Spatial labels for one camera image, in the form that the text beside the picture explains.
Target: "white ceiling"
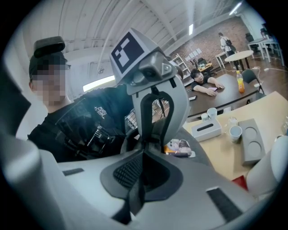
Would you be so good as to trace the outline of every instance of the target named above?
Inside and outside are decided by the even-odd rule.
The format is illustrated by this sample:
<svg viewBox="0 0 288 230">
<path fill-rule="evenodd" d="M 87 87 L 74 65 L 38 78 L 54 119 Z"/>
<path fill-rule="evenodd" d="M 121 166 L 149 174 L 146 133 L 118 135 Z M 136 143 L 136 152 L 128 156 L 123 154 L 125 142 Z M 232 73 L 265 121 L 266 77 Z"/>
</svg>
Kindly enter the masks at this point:
<svg viewBox="0 0 288 230">
<path fill-rule="evenodd" d="M 28 73 L 35 41 L 62 36 L 64 55 L 72 65 L 70 96 L 82 95 L 82 86 L 113 75 L 109 54 L 130 28 L 156 42 L 164 51 L 173 51 L 185 41 L 188 27 L 201 32 L 227 19 L 239 0 L 46 0 L 24 21 L 15 42 L 19 61 Z M 97 74 L 101 58 L 102 74 Z"/>
</svg>

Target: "smartphone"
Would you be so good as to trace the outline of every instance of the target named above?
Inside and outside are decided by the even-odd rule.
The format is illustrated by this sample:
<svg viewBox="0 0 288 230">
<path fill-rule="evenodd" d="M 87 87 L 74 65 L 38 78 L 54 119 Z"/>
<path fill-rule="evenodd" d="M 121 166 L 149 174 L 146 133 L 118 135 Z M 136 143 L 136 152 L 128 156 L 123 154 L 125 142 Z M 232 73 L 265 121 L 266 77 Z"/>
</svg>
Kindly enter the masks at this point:
<svg viewBox="0 0 288 230">
<path fill-rule="evenodd" d="M 193 101 L 193 100 L 195 100 L 196 98 L 197 98 L 197 95 L 194 96 L 194 97 L 189 97 L 189 101 Z"/>
</svg>

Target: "brick wall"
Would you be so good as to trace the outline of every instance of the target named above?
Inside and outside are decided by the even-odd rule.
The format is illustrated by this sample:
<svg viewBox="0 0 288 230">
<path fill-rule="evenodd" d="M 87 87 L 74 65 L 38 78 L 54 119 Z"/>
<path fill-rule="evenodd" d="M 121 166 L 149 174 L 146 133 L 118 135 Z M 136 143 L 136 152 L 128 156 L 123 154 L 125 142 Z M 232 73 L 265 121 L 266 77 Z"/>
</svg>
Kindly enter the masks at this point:
<svg viewBox="0 0 288 230">
<path fill-rule="evenodd" d="M 248 50 L 248 42 L 245 38 L 245 34 L 249 33 L 249 31 L 241 18 L 233 17 L 196 35 L 172 52 L 171 57 L 174 58 L 178 53 L 191 70 L 193 69 L 193 65 L 190 61 L 187 62 L 185 58 L 189 55 L 189 53 L 200 48 L 202 53 L 196 56 L 196 60 L 199 58 L 204 58 L 207 60 L 207 62 L 211 61 L 214 68 L 219 67 L 219 64 L 215 58 L 215 55 L 223 52 L 220 47 L 220 37 L 218 36 L 219 32 L 221 32 L 224 36 L 227 36 L 232 41 L 236 51 L 240 52 Z"/>
</svg>

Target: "person standing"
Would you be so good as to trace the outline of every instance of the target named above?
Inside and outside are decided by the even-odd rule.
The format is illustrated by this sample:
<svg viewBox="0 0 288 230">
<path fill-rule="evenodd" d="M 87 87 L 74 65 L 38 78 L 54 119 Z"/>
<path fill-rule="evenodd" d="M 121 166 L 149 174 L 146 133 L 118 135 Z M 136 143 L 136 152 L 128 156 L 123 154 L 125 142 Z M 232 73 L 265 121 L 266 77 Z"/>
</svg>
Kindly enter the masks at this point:
<svg viewBox="0 0 288 230">
<path fill-rule="evenodd" d="M 221 49 L 226 51 L 229 56 L 235 54 L 236 49 L 232 45 L 231 40 L 228 37 L 224 36 L 221 32 L 219 32 L 218 35 L 220 37 Z M 233 61 L 233 63 L 235 65 L 234 68 L 236 68 L 236 66 L 240 67 L 238 61 Z"/>
</svg>

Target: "person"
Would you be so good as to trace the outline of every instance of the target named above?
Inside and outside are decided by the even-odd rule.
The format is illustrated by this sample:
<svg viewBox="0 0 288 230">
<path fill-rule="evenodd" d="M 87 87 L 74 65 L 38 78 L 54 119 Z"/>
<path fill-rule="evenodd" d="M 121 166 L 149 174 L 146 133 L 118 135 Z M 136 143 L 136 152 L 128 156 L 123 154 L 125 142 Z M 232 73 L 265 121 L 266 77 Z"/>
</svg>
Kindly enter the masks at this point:
<svg viewBox="0 0 288 230">
<path fill-rule="evenodd" d="M 230 39 L 228 37 L 224 36 L 221 32 L 219 32 L 218 35 L 220 37 L 221 49 L 226 51 L 228 56 L 231 56 L 231 55 L 235 54 L 235 51 L 233 51 L 231 49 L 231 47 L 228 46 L 227 43 L 226 43 L 226 41 L 230 41 Z M 240 67 L 238 61 L 233 61 L 233 64 L 235 65 L 234 68 L 236 68 L 236 66 Z"/>
<path fill-rule="evenodd" d="M 33 129 L 28 139 L 39 149 L 51 152 L 57 162 L 88 159 L 56 138 L 60 131 L 57 121 L 76 104 L 68 98 L 65 88 L 69 69 L 61 52 L 39 58 L 32 56 L 29 65 L 29 87 L 43 101 L 48 115 L 42 124 Z M 88 102 L 87 110 L 94 112 L 99 124 L 115 138 L 113 146 L 107 147 L 101 157 L 119 154 L 125 138 L 125 116 L 133 109 L 132 97 L 126 93 L 126 86 L 95 89 L 77 101 L 83 98 Z"/>
<path fill-rule="evenodd" d="M 206 93 L 210 96 L 216 96 L 216 92 L 213 89 L 205 88 L 202 85 L 205 83 L 214 84 L 217 88 L 225 88 L 223 84 L 218 82 L 214 77 L 204 76 L 199 70 L 193 69 L 190 74 L 194 82 L 191 83 L 192 90 Z"/>
</svg>

